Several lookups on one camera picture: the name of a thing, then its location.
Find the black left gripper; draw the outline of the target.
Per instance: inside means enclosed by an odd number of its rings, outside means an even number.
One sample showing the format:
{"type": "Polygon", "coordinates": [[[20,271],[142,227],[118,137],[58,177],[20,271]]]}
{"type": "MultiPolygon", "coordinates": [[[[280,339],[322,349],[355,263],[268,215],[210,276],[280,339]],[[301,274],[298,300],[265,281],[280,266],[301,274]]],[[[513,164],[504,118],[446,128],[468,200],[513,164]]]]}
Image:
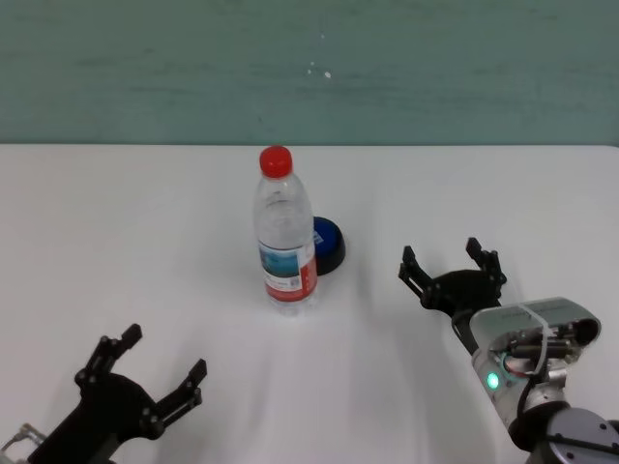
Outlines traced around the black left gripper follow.
{"type": "Polygon", "coordinates": [[[171,424],[202,403],[200,383],[207,377],[203,359],[158,402],[136,382],[110,373],[141,338],[138,324],[130,325],[119,338],[100,338],[74,376],[80,387],[78,405],[28,456],[30,463],[106,463],[130,440],[159,439],[171,424]]]}

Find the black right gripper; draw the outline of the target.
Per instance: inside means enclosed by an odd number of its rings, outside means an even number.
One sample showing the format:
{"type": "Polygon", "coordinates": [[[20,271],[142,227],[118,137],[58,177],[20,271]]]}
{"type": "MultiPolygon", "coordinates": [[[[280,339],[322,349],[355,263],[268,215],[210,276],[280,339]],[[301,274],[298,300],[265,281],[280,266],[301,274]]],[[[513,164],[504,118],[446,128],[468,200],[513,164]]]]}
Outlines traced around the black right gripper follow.
{"type": "Polygon", "coordinates": [[[419,265],[412,247],[405,246],[398,278],[418,297],[422,307],[446,314],[465,350],[475,353],[478,343],[470,329],[471,318],[482,309],[500,306],[507,278],[496,250],[485,250],[477,238],[470,237],[466,252],[480,271],[453,271],[433,279],[419,265]]]}

